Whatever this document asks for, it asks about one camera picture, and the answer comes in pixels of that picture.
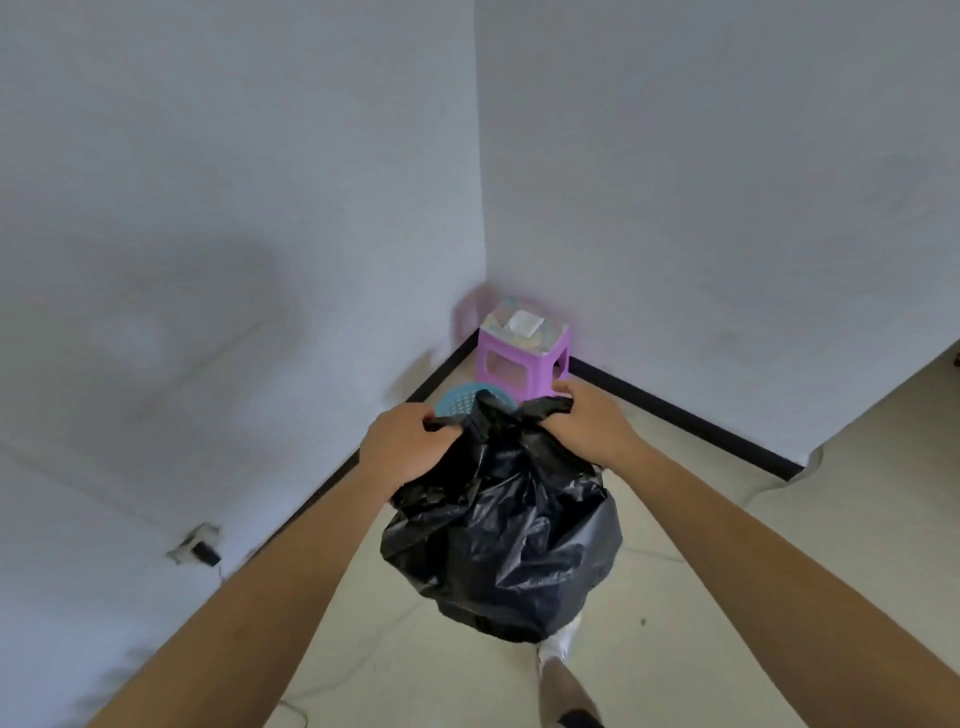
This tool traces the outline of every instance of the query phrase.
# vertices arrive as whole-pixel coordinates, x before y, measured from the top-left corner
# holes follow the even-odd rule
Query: tiled floor
[[[471,377],[472,359],[447,386]],[[772,476],[624,405],[636,430],[744,503]],[[820,470],[750,510],[960,667],[960,372],[940,360],[828,443]],[[802,726],[646,509],[607,478],[624,532],[571,666],[611,726]],[[378,553],[354,558],[287,699],[317,725],[538,725],[533,648],[441,617]],[[302,719],[278,708],[270,728]]]

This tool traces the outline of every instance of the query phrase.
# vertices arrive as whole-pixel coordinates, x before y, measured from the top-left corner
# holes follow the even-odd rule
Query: shoe
[[[537,645],[537,669],[540,673],[543,673],[543,666],[546,665],[547,660],[552,660],[555,657],[566,664],[566,655],[570,651],[570,644],[573,642],[573,637],[580,628],[581,616],[582,615],[577,615],[570,624],[557,632],[557,634],[548,637]]]

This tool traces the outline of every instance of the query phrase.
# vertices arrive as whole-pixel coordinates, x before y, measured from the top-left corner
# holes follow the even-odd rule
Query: black baseboard
[[[472,333],[463,344],[461,344],[457,350],[452,353],[446,361],[437,368],[437,370],[430,375],[426,381],[421,384],[417,391],[414,392],[410,397],[407,398],[407,401],[425,401],[430,395],[441,384],[444,383],[450,374],[459,367],[466,359],[470,353],[476,349],[477,346],[477,335],[478,332],[475,331]],[[666,400],[661,400],[659,397],[655,397],[649,392],[644,392],[642,389],[635,387],[633,384],[630,384],[623,379],[618,379],[613,375],[609,375],[601,369],[597,369],[591,364],[587,364],[586,361],[578,359],[575,356],[570,357],[570,373],[574,376],[578,376],[584,381],[588,381],[590,384],[599,387],[600,389],[609,392],[610,394],[621,398],[624,401],[628,401],[630,404],[633,404],[640,409],[646,410],[655,417],[659,417],[666,422],[669,422],[672,425],[679,427],[686,432],[689,432],[691,435],[696,435],[701,440],[706,440],[711,445],[729,452],[732,455],[736,455],[741,460],[745,460],[752,465],[756,465],[761,470],[766,471],[771,475],[775,475],[778,478],[783,480],[790,480],[804,469],[803,466],[798,465],[792,460],[788,460],[781,455],[777,455],[775,452],[771,452],[768,449],[762,448],[756,443],[752,443],[749,440],[745,440],[739,435],[734,435],[732,432],[728,432],[723,427],[715,425],[714,423],[708,422],[703,418],[697,417],[690,412],[687,412],[685,409],[681,409],[675,404],[671,404]],[[327,478],[324,483],[314,492],[307,501],[297,509],[297,512],[287,519],[286,523],[276,530],[273,536],[267,540],[267,542],[257,550],[259,553],[263,550],[263,547],[266,546],[270,541],[276,538],[284,528],[298,519],[311,505],[316,503],[324,494],[329,491],[333,486],[343,480],[344,475],[349,473],[360,460],[359,450],[355,450],[353,454],[347,458],[347,461],[341,465],[337,470]]]
[[[592,364],[587,364],[586,361],[575,356],[570,357],[570,373],[642,410],[646,410],[681,430],[689,432],[691,435],[696,435],[701,440],[705,440],[731,455],[736,455],[751,465],[756,465],[761,470],[770,475],[775,475],[781,480],[790,480],[804,469],[804,466],[788,460],[782,455],[777,455],[775,452],[750,442],[750,440],[734,435],[719,425],[681,409],[676,404],[671,404],[649,392],[644,392],[639,387],[607,374],[602,369],[597,369]]]

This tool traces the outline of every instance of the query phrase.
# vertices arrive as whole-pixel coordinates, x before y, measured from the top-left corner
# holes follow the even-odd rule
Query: black garbage bag
[[[603,581],[623,538],[599,469],[540,421],[569,412],[544,397],[508,412],[488,392],[466,417],[437,418],[464,434],[429,473],[401,487],[383,558],[442,614],[515,643],[570,623]]]

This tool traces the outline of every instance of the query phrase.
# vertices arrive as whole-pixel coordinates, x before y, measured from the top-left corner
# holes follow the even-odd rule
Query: electrical outlet
[[[217,545],[220,544],[221,527],[213,523],[201,523],[180,545],[167,551],[167,557],[177,564],[203,564],[215,567],[220,563]]]

